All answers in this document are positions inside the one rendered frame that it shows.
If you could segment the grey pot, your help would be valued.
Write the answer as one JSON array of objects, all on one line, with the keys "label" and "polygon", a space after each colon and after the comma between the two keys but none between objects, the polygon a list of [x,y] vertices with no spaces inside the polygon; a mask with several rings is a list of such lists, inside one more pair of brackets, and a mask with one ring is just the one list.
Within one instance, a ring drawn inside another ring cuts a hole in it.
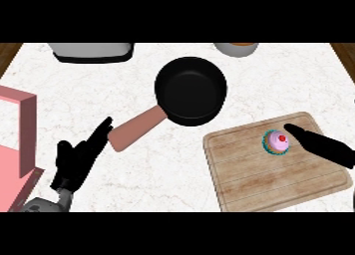
[{"label": "grey pot", "polygon": [[214,43],[214,46],[225,55],[241,58],[253,54],[257,43]]}]

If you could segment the wooden cutting board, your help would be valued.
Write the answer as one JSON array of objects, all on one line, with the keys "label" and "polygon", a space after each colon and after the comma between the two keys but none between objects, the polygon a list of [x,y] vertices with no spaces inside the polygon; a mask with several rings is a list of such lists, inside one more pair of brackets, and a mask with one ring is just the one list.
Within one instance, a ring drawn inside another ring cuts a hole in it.
[{"label": "wooden cutting board", "polygon": [[321,132],[312,115],[291,115],[207,134],[203,148],[223,211],[275,211],[352,186],[347,169],[308,152],[299,141],[275,155],[262,145],[265,133],[287,124]]}]

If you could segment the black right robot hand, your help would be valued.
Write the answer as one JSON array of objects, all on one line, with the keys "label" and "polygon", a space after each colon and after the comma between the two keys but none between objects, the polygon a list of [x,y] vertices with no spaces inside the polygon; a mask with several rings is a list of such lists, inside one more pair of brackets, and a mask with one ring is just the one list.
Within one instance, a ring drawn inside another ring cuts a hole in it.
[{"label": "black right robot hand", "polygon": [[284,129],[291,133],[300,145],[310,153],[342,166],[353,168],[355,150],[342,141],[293,124],[285,124]]}]

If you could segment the pink open cabinet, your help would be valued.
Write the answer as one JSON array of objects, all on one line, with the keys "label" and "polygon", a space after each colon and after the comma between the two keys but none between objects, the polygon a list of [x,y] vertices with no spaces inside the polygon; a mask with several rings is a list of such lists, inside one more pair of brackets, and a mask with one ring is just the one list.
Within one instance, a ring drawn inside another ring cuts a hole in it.
[{"label": "pink open cabinet", "polygon": [[35,166],[37,96],[0,86],[0,100],[19,105],[19,148],[0,144],[0,212],[18,212],[44,172]]}]

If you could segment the pink frosted cupcake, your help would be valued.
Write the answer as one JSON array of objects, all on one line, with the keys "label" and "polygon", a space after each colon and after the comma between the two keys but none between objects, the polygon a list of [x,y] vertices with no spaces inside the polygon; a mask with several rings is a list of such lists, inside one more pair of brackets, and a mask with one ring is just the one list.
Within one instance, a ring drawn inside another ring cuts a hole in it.
[{"label": "pink frosted cupcake", "polygon": [[262,146],[268,153],[274,155],[285,155],[290,148],[287,134],[278,129],[271,129],[263,135]]}]

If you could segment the grey and black appliance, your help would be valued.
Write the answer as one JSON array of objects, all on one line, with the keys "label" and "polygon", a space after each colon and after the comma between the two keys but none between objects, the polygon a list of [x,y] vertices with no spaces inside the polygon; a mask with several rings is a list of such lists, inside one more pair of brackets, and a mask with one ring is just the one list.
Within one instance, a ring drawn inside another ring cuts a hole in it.
[{"label": "grey and black appliance", "polygon": [[133,43],[50,43],[53,55],[62,63],[109,64],[133,57]]}]

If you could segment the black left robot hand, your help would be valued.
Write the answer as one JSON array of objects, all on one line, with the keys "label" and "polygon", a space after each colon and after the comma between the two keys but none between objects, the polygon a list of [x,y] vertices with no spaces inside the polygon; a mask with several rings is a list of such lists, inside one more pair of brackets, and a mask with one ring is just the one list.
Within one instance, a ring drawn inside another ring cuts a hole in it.
[{"label": "black left robot hand", "polygon": [[86,181],[96,159],[108,144],[112,118],[106,117],[87,140],[72,146],[67,140],[58,143],[56,175],[50,187],[75,192]]}]

